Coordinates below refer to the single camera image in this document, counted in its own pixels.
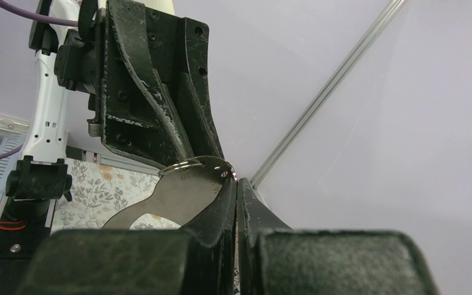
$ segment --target floral pattern surface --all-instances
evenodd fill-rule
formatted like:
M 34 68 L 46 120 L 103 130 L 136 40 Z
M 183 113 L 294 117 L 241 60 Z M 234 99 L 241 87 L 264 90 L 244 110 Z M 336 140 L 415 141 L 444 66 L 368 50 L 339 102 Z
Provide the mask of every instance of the floral pattern surface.
M 68 173 L 73 177 L 73 201 L 68 202 L 61 198 L 57 202 L 52 233 L 60 229 L 100 229 L 120 210 L 148 198 L 159 180 L 158 176 L 92 162 L 68 159 L 67 164 Z M 145 214 L 137 219 L 130 229 L 176 228 L 179 228 L 179 225 L 173 221 Z M 235 258 L 234 294 L 239 294 L 237 255 Z

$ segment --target red wire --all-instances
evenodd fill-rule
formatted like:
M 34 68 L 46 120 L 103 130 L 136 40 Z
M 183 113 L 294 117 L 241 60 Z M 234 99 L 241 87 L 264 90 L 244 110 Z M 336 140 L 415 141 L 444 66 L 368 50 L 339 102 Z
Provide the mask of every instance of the red wire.
M 22 223 L 21 221 L 1 221 L 0 224 L 20 224 Z M 26 226 L 20 226 L 20 227 L 4 227 L 4 226 L 0 226 L 0 229 L 4 229 L 4 230 L 19 230 L 19 229 L 24 229 Z
M 20 226 L 20 227 L 2 227 L 0 226 L 0 229 L 2 230 L 20 230 L 20 229 L 24 229 L 26 226 Z

